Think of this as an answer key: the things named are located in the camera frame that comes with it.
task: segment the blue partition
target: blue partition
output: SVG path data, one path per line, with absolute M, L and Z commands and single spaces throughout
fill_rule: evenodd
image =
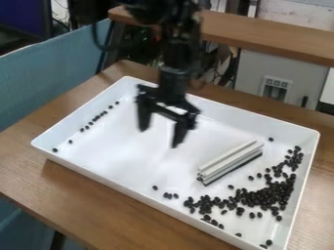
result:
M 108 26 L 99 23 L 102 41 Z M 100 56 L 86 26 L 0 57 L 0 132 L 94 76 Z

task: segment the electrical outlet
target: electrical outlet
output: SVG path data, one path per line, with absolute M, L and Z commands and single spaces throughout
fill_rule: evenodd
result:
M 260 96 L 286 102 L 291 86 L 291 80 L 265 75 Z

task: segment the tray rim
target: tray rim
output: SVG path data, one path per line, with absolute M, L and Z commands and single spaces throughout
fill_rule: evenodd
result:
M 186 216 L 185 217 L 185 214 L 173 209 L 173 208 L 170 208 L 169 206 L 165 205 L 165 204 L 161 204 L 159 202 L 157 202 L 155 199 L 153 198 L 150 198 L 149 196 L 147 195 L 144 195 L 144 194 L 141 194 L 141 193 L 138 193 L 136 191 L 133 191 L 129 188 L 126 188 L 122 185 L 119 185 L 111 180 L 108 180 L 108 179 L 105 179 L 91 171 L 88 171 L 86 169 L 83 169 L 82 167 L 79 167 L 71 162 L 67 162 L 65 160 L 63 160 L 62 158 L 58 157 L 56 154 L 54 154 L 53 152 L 50 152 L 49 150 L 46 150 L 44 149 L 43 147 L 40 147 L 36 144 L 37 140 L 39 138 L 41 138 L 42 136 L 44 136 L 45 134 L 47 134 L 49 131 L 51 131 L 54 127 L 57 127 L 60 123 L 62 123 L 65 119 L 69 118 L 74 112 L 78 111 L 79 109 L 81 108 L 84 108 L 84 106 L 86 105 L 89 105 L 90 103 L 92 103 L 93 101 L 95 101 L 98 97 L 100 97 L 101 95 L 103 95 L 105 92 L 109 91 L 112 87 L 114 87 L 116 84 L 121 84 L 121 81 L 124 81 L 126 79 L 130 79 L 131 81 L 133 80 L 139 80 L 141 81 L 141 83 L 144 83 L 148 86 L 151 86 L 151 87 L 156 87 L 157 84 L 155 83 L 151 83 L 151 82 L 148 82 L 148 81 L 145 81 L 145 80 L 142 80 L 140 78 L 136 78 L 136 77 L 132 77 L 132 76 L 123 76 L 122 78 L 120 78 L 119 80 L 115 81 L 113 84 L 111 84 L 110 86 L 108 86 L 107 88 L 105 88 L 103 91 L 101 91 L 100 93 L 98 93 L 97 95 L 95 95 L 91 100 L 89 100 L 88 102 L 84 103 L 83 105 L 81 105 L 80 107 L 78 107 L 77 109 L 75 109 L 73 112 L 71 112 L 69 115 L 65 116 L 64 118 L 62 118 L 60 121 L 58 121 L 56 124 L 54 124 L 53 126 L 51 126 L 49 129 L 47 129 L 46 131 L 44 131 L 43 133 L 41 133 L 39 136 L 37 136 L 36 138 L 34 138 L 32 141 L 31 141 L 31 145 L 33 147 L 35 147 L 36 149 L 40 150 L 42 153 L 48 155 L 47 158 L 52 160 L 52 161 L 55 161 L 59 164 L 62 165 L 62 167 L 66 167 L 80 175 L 83 175 L 85 176 L 86 178 L 89 178 L 89 179 L 92 179 L 94 180 L 95 182 L 98 182 L 104 186 L 107 186 L 109 188 L 113 188 L 125 195 L 128 195 L 136 200 L 139 200 L 141 201 L 142 203 L 144 203 L 145 205 L 147 206 L 150 206 L 154 209 L 157 209 L 159 210 L 160 212 L 163 212 L 171 217 L 174 217 L 176 219 L 178 219 L 179 221 L 182 221 L 183 223 L 186 223 L 188 225 L 191 225 L 192 227 L 195 227 L 196 229 L 199 229 L 196 225 L 202 225 L 203 228 L 205 228 L 206 230 L 204 229 L 199 229 L 201 231 L 204 231 L 206 233 L 209 233 L 210 235 L 213 235 L 217 238 L 219 238 L 220 240 L 223 240 L 225 241 L 224 239 L 221 239 L 219 237 L 219 234 L 223 233 L 225 236 L 227 236 L 228 238 L 230 238 L 230 240 L 232 241 L 241 241 L 241 242 L 245 242 L 246 244 L 250 245 L 252 247 L 252 249 L 256 249 L 256 250 L 261 250 L 263 249 L 262 247 L 254 244 L 253 242 L 250 242 L 248 240 L 245 240 L 243 238 L 239 238 L 229 232 L 226 232 L 224 230 L 220 230 L 220 229 L 216 229 L 216 227 L 208 224 L 208 223 L 205 223 L 201 220 L 197 220 L 191 216 Z M 287 236 L 286 236 L 286 240 L 285 240 L 285 243 L 284 243 L 284 246 L 283 246 L 283 250 L 285 250 L 287 248 L 287 245 L 288 245 L 288 242 L 289 242 L 289 239 L 291 237 L 291 233 L 292 233 L 292 229 L 294 227 L 294 224 L 295 224 L 295 220 L 296 220 L 296 217 L 297 217 L 297 213 L 299 211 L 299 208 L 300 208 L 300 204 L 301 204 L 301 201 L 302 201 L 302 198 L 303 198 L 303 195 L 304 195 L 304 191 L 305 191 L 305 186 L 306 186 L 306 183 L 308 181 L 308 178 L 309 178 L 309 174 L 310 174 L 310 171 L 311 171 L 311 168 L 313 166 L 313 161 L 314 161 L 314 158 L 315 158 L 315 153 L 316 153 L 316 150 L 317 150 L 317 146 L 318 146 L 318 143 L 319 143 L 319 139 L 321 137 L 320 133 L 315 130 L 315 129 L 312 129 L 312 128 L 308 128 L 308 127 L 305 127 L 305 126 L 301 126 L 299 124 L 295 124 L 295 123 L 292 123 L 292 122 L 288 122 L 288 121 L 285 121 L 285 120 L 280 120 L 280 119 L 277 119 L 277 118 L 274 118 L 274 117 L 270 117 L 270 116 L 267 116 L 267 115 L 264 115 L 264 114 L 261 114 L 261 113 L 257 113 L 255 111 L 250 111 L 250 110 L 247 110 L 247 109 L 243 109 L 243 108 L 239 108 L 239 107 L 235 107 L 233 105 L 229 105 L 229 104 L 224 104 L 224 103 L 220 103 L 220 102 L 217 102 L 217 101 L 213 101 L 213 100 L 210 100 L 210 99 L 205 99 L 203 97 L 200 97 L 200 96 L 197 96 L 197 95 L 194 95 L 194 94 L 188 94 L 188 96 L 193 96 L 195 98 L 199 98 L 201 99 L 202 101 L 205 101 L 205 102 L 212 102 L 213 104 L 222 104 L 222 105 L 225 105 L 225 106 L 228 106 L 232 109 L 238 109 L 238 110 L 242 110 L 242 111 L 245 111 L 247 113 L 253 113 L 255 115 L 259 115 L 259 116 L 262 116 L 262 117 L 265 117 L 265 118 L 268 118 L 268 119 L 272 119 L 272 120 L 275 120 L 275 121 L 278 121 L 280 123 L 286 123 L 286 124 L 289 124 L 289 125 L 293 125 L 293 126 L 297 126 L 297 127 L 300 127 L 304 130 L 309 130 L 310 132 L 314 133 L 314 150 L 313 150 L 313 153 L 312 153 L 312 156 L 311 156 L 311 159 L 310 159 L 310 163 L 308 164 L 308 170 L 306 172 L 306 175 L 305 175 L 305 178 L 303 180 L 303 184 L 301 186 L 301 192 L 299 194 L 299 197 L 298 197 L 298 201 L 296 203 L 296 208 L 293 212 L 293 216 L 292 216 L 292 220 L 291 220 L 291 226 L 289 227 L 289 230 L 288 230 L 288 233 L 287 233 Z

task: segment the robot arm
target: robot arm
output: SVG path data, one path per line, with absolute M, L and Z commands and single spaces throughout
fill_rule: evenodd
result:
M 159 69 L 158 88 L 139 85 L 139 128 L 149 127 L 151 115 L 159 113 L 175 121 L 172 148 L 195 129 L 197 109 L 186 100 L 189 80 L 199 64 L 199 7 L 191 0 L 119 0 L 139 22 L 161 26 L 164 65 Z M 172 111 L 168 106 L 182 110 Z

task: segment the plastic tray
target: plastic tray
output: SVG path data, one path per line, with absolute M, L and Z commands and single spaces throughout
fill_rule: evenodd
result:
M 241 249 L 263 249 L 259 245 L 267 239 L 273 242 L 269 249 L 285 249 L 313 163 L 319 133 L 188 95 L 188 100 L 201 109 L 198 128 L 189 132 L 182 145 L 171 149 L 172 121 L 154 114 L 149 130 L 140 133 L 137 128 L 135 97 L 139 83 L 155 86 L 140 79 L 123 77 L 37 137 L 32 145 L 64 167 Z M 107 111 L 105 116 L 89 130 L 80 132 L 80 128 L 104 110 Z M 262 157 L 208 187 L 196 179 L 198 166 L 254 137 L 265 143 Z M 268 138 L 274 138 L 274 142 L 269 142 Z M 226 198 L 235 194 L 228 185 L 248 190 L 264 188 L 264 179 L 255 178 L 250 182 L 247 177 L 265 173 L 267 167 L 281 162 L 286 151 L 294 146 L 300 146 L 305 156 L 296 172 L 296 185 L 287 209 L 281 213 L 281 222 L 277 222 L 270 211 L 263 212 L 259 207 L 247 208 L 248 212 L 263 213 L 262 219 L 254 220 L 249 218 L 248 212 L 241 218 L 235 211 L 223 216 L 216 207 L 211 217 L 224 224 L 225 229 L 221 230 L 201 221 L 202 215 L 197 211 L 191 214 L 183 205 L 189 196 L 197 199 L 209 194 Z M 153 190 L 152 186 L 158 186 L 159 190 Z M 166 199 L 164 192 L 177 193 L 180 198 Z

